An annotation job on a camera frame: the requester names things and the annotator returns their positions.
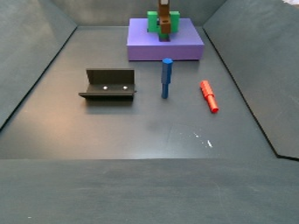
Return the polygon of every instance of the purple platform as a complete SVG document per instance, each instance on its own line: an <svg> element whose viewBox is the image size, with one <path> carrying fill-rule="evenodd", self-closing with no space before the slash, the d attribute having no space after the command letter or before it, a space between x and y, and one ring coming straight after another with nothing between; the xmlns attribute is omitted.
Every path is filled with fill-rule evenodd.
<svg viewBox="0 0 299 224"><path fill-rule="evenodd" d="M180 18L179 32L170 35L170 42L160 42L158 33L147 32L147 18L131 18L127 35L128 60L199 60L204 44L192 21Z"/></svg>

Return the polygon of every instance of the dark gray angle bracket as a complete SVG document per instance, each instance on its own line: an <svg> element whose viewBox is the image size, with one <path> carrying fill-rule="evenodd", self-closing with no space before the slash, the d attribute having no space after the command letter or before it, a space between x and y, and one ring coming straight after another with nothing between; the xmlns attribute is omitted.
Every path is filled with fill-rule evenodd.
<svg viewBox="0 0 299 224"><path fill-rule="evenodd" d="M134 100L136 92L135 69L88 68L88 90L79 95L91 100L127 98Z"/></svg>

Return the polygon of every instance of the red peg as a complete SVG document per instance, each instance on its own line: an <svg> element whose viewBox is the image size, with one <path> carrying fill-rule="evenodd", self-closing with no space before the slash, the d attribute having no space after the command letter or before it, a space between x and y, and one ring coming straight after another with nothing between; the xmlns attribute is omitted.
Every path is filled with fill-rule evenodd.
<svg viewBox="0 0 299 224"><path fill-rule="evenodd" d="M219 106L218 106L218 103L216 103L216 100L215 100L215 95L214 95L212 90L211 90L211 84L207 80L203 80L200 82L200 90L202 90L202 93L203 93L203 97L210 104L211 113L218 113Z"/></svg>

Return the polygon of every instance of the gray wall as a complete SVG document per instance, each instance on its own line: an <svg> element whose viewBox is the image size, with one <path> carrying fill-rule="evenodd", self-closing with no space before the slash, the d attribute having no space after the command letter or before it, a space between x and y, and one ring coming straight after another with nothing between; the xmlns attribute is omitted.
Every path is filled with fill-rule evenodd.
<svg viewBox="0 0 299 224"><path fill-rule="evenodd" d="M0 127L76 25L47 0L0 2Z"/></svg>
<svg viewBox="0 0 299 224"><path fill-rule="evenodd" d="M299 10L229 0L204 29L277 153L299 158Z"/></svg>
<svg viewBox="0 0 299 224"><path fill-rule="evenodd" d="M128 25L130 18L146 18L158 0L52 0L79 25ZM171 10L203 25L227 0L171 0Z"/></svg>

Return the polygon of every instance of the green block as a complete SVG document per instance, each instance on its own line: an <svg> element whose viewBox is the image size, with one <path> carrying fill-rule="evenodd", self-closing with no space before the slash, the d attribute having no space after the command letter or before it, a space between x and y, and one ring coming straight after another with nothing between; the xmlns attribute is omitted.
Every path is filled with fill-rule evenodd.
<svg viewBox="0 0 299 224"><path fill-rule="evenodd" d="M156 25L158 12L148 11L147 12L147 31L148 32L159 32L159 26Z"/></svg>
<svg viewBox="0 0 299 224"><path fill-rule="evenodd" d="M171 11L171 21L172 21L172 32L179 31L179 23L180 23L180 12Z"/></svg>

